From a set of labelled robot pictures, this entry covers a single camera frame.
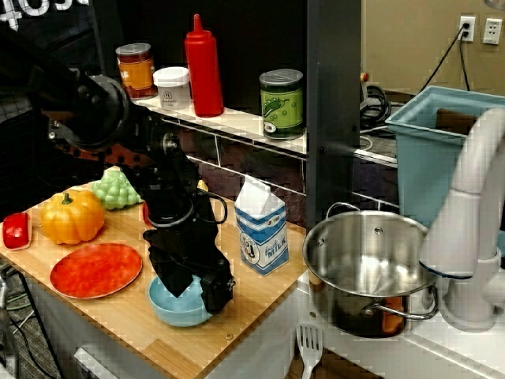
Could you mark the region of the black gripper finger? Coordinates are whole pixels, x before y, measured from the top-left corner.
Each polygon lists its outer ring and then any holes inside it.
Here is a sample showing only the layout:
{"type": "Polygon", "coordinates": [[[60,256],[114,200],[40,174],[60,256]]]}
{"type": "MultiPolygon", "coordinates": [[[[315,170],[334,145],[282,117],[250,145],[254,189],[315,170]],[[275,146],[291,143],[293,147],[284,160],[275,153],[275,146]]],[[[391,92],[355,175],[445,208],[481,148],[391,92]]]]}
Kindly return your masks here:
{"type": "Polygon", "coordinates": [[[232,275],[206,275],[201,278],[201,298],[205,309],[216,315],[233,298],[235,280],[232,275]]]}
{"type": "Polygon", "coordinates": [[[176,262],[152,262],[157,276],[164,287],[176,298],[193,282],[196,269],[191,265],[183,265],[176,262]]]}

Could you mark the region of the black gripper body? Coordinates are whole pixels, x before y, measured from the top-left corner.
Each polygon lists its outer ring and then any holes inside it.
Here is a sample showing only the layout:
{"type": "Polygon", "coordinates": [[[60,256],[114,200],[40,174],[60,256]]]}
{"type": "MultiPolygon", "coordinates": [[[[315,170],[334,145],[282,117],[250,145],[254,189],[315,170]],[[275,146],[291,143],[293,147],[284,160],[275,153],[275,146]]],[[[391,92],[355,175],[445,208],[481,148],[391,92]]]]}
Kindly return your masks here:
{"type": "Polygon", "coordinates": [[[193,277],[232,275],[230,263],[215,244],[219,221],[215,219],[210,198],[198,196],[194,205],[194,214],[177,226],[144,232],[144,239],[150,244],[151,263],[191,265],[196,269],[193,277]]]}

